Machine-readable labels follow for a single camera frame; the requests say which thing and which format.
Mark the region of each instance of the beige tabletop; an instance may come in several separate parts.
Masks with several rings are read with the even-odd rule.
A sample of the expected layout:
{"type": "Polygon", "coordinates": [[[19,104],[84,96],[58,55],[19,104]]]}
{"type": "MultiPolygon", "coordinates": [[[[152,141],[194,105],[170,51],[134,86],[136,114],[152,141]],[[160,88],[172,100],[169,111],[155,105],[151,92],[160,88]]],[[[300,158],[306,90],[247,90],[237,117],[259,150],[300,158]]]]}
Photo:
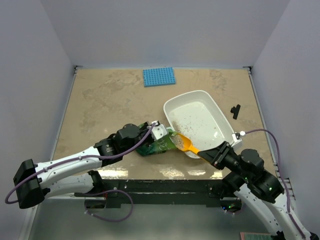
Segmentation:
{"type": "MultiPolygon", "coordinates": [[[[144,87],[142,69],[78,70],[57,142],[54,159],[66,157],[107,138],[125,124],[159,120],[169,123],[164,103],[182,93],[208,92],[234,131],[262,128],[248,72],[244,69],[175,69],[175,85],[144,87]],[[237,120],[230,109],[241,109],[237,120]]],[[[252,133],[242,139],[243,149],[256,149],[265,168],[275,174],[266,135],[252,133]]],[[[103,179],[221,179],[228,169],[217,170],[202,159],[179,150],[141,157],[136,152],[99,169],[103,179]]]]}

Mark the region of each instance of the black clamp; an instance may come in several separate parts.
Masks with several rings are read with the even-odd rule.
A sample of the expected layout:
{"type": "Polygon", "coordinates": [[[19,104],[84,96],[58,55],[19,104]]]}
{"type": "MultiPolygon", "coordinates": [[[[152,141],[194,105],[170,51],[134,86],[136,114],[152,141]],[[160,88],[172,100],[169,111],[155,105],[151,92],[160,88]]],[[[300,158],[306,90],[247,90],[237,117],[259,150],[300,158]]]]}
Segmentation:
{"type": "Polygon", "coordinates": [[[231,108],[230,112],[233,114],[233,119],[237,119],[238,118],[240,107],[241,107],[241,105],[238,104],[237,106],[233,106],[231,108]]]}

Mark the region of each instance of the white tray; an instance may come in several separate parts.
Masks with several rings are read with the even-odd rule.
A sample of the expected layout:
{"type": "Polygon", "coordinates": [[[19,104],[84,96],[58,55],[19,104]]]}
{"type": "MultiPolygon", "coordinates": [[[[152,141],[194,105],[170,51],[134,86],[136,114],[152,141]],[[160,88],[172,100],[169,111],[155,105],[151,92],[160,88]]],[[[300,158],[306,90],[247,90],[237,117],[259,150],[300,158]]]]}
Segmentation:
{"type": "MultiPolygon", "coordinates": [[[[212,149],[227,141],[239,147],[241,140],[234,142],[230,123],[206,91],[196,90],[175,96],[166,101],[163,111],[170,126],[189,139],[200,151],[212,149]]],[[[186,154],[194,159],[192,152],[186,154]]]]}

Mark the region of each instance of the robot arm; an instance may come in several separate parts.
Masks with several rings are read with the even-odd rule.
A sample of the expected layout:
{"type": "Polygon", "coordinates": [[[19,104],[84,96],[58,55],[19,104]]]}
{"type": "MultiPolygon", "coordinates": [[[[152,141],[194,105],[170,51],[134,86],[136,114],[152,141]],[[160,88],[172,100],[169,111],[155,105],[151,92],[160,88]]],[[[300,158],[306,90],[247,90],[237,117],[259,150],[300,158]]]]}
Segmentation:
{"type": "MultiPolygon", "coordinates": [[[[140,127],[126,124],[108,138],[79,153],[38,164],[32,159],[26,160],[13,178],[19,207],[30,208],[45,198],[61,194],[102,192],[104,186],[99,173],[89,170],[121,161],[123,155],[132,152],[138,145],[151,144],[167,134],[166,127],[158,121],[146,122],[140,127]]],[[[6,203],[13,203],[8,198],[6,203]]]]}
{"type": "Polygon", "coordinates": [[[198,155],[219,170],[227,167],[232,171],[223,182],[257,213],[273,239],[319,239],[306,230],[293,210],[287,212],[285,191],[279,180],[265,170],[264,160],[256,150],[245,149],[237,155],[228,142],[223,142],[216,148],[198,152],[198,155]]]}

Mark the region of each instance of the white wall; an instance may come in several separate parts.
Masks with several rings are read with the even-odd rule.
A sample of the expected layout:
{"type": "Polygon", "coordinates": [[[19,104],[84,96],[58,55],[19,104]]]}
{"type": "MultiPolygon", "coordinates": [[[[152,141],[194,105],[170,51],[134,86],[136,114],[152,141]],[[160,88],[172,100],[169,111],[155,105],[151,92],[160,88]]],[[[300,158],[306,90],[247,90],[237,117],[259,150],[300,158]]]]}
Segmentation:
{"type": "Polygon", "coordinates": [[[50,157],[72,65],[39,0],[2,0],[0,35],[0,233],[16,240],[25,211],[4,199],[22,161],[50,157]]]}
{"type": "Polygon", "coordinates": [[[252,66],[289,0],[41,0],[85,67],[252,66]]]}
{"type": "Polygon", "coordinates": [[[253,67],[302,222],[320,234],[320,1],[291,0],[253,67]]]}

